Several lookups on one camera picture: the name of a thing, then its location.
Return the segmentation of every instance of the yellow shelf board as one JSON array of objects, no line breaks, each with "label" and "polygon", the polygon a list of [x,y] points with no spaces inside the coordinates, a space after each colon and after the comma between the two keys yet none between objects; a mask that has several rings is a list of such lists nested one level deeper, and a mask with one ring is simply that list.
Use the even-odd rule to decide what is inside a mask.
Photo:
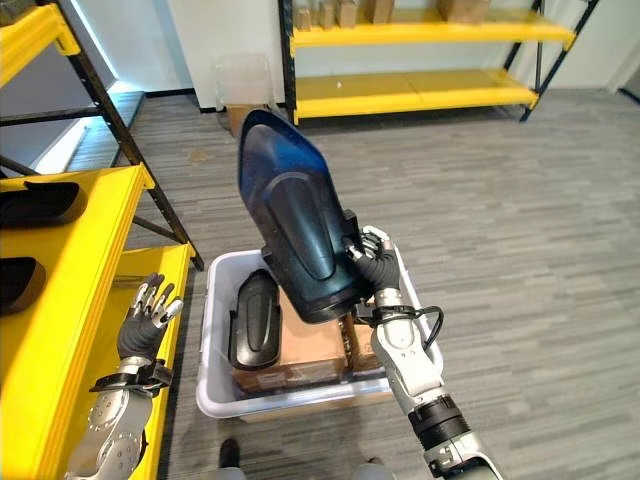
[{"label": "yellow shelf board", "polygon": [[76,182],[87,194],[75,222],[1,234],[2,258],[34,257],[47,275],[29,308],[0,318],[2,477],[46,479],[44,459],[60,455],[138,200],[153,181],[138,165],[2,180],[0,190],[22,189],[24,180]]},{"label": "yellow shelf board", "polygon": [[[147,277],[152,272],[160,272],[165,275],[163,287],[173,282],[176,285],[174,294],[184,298],[190,258],[189,245],[127,251],[120,258],[116,280],[119,276]],[[127,281],[119,284],[116,281],[109,292],[104,313],[91,346],[91,354],[87,359],[84,375],[75,398],[73,417],[66,432],[60,437],[64,441],[62,455],[58,459],[50,459],[52,468],[48,469],[48,472],[52,472],[55,467],[55,475],[52,478],[62,478],[71,453],[87,428],[87,413],[95,403],[97,396],[96,393],[90,393],[89,388],[98,378],[114,373],[118,366],[119,359],[116,351],[118,331],[139,283],[138,281]],[[160,345],[158,358],[165,359],[168,367],[173,365],[179,327],[180,316],[177,316],[167,327],[164,340]],[[145,428],[149,446],[142,462],[131,477],[132,479],[151,480],[157,477],[168,394],[169,390],[165,388],[160,392],[160,395],[153,399],[151,417]]]},{"label": "yellow shelf board", "polygon": [[80,46],[54,4],[35,7],[13,25],[0,28],[0,87],[51,43],[62,55],[80,53]]},{"label": "yellow shelf board", "polygon": [[354,28],[335,26],[324,30],[313,25],[309,31],[293,30],[292,45],[337,47],[429,42],[526,42],[559,41],[568,48],[575,34],[530,10],[494,9],[480,24],[449,23],[436,10],[396,9],[391,23],[370,23],[359,12]]},{"label": "yellow shelf board", "polygon": [[299,118],[531,105],[537,99],[502,69],[302,77],[296,93]]}]

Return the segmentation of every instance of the floor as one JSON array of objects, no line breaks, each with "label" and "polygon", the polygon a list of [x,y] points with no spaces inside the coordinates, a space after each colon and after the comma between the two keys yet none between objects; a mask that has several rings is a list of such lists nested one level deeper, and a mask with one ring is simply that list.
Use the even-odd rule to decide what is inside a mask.
[{"label": "floor", "polygon": [[[514,118],[484,109],[303,130],[343,206],[392,234],[423,303],[444,308],[448,388],[505,478],[637,480],[640,108],[551,91],[527,124]],[[147,99],[133,128],[207,264],[262,245],[223,123],[174,96]],[[150,201],[139,214],[154,218]],[[145,235],[134,227],[130,245]],[[249,480],[345,479],[374,455],[399,479],[429,478],[393,402],[252,425],[204,416],[205,285],[193,272],[160,478],[212,478],[229,435]]]},{"label": "floor", "polygon": [[[123,92],[109,95],[125,125],[131,126],[144,97],[143,92]],[[85,130],[66,171],[109,168],[113,165],[119,146],[102,117],[94,117]]]}]

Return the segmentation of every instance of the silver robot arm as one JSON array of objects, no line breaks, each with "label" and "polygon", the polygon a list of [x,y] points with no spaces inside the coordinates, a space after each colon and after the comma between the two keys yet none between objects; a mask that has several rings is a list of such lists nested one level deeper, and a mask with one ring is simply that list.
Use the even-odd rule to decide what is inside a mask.
[{"label": "silver robot arm", "polygon": [[120,366],[91,389],[98,398],[84,437],[71,455],[67,480],[125,480],[144,455],[152,398],[172,378],[156,356],[169,321],[183,305],[179,298],[168,302],[173,284],[156,301],[163,280],[163,275],[154,273],[138,288],[118,334]]},{"label": "silver robot arm", "polygon": [[[503,480],[479,438],[444,389],[426,351],[442,324],[442,310],[415,311],[402,298],[395,248],[381,230],[363,228],[364,252],[353,244],[347,254],[374,289],[374,328],[371,346],[385,367],[389,385],[402,412],[424,448],[424,459],[434,477],[456,480]],[[416,319],[437,312],[432,334],[423,340]]]}]

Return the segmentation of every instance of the black cable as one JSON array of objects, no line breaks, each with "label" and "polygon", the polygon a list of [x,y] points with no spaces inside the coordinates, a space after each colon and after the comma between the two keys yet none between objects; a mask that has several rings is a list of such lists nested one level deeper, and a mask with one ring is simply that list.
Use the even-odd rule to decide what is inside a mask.
[{"label": "black cable", "polygon": [[430,307],[421,308],[420,310],[416,310],[415,318],[419,318],[422,315],[428,315],[430,313],[437,313],[438,318],[433,324],[431,328],[431,333],[429,334],[429,338],[427,338],[422,344],[422,348],[427,351],[431,344],[435,342],[438,334],[440,333],[440,329],[442,329],[442,324],[444,323],[444,312],[442,309],[436,305],[431,305]]}]

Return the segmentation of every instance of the person's foot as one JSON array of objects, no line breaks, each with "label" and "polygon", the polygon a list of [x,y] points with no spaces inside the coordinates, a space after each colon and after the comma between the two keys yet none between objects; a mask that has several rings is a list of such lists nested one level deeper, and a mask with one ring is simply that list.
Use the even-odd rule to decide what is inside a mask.
[{"label": "person's foot", "polygon": [[220,456],[218,458],[218,468],[229,468],[240,466],[240,445],[235,438],[227,438],[220,445]]}]

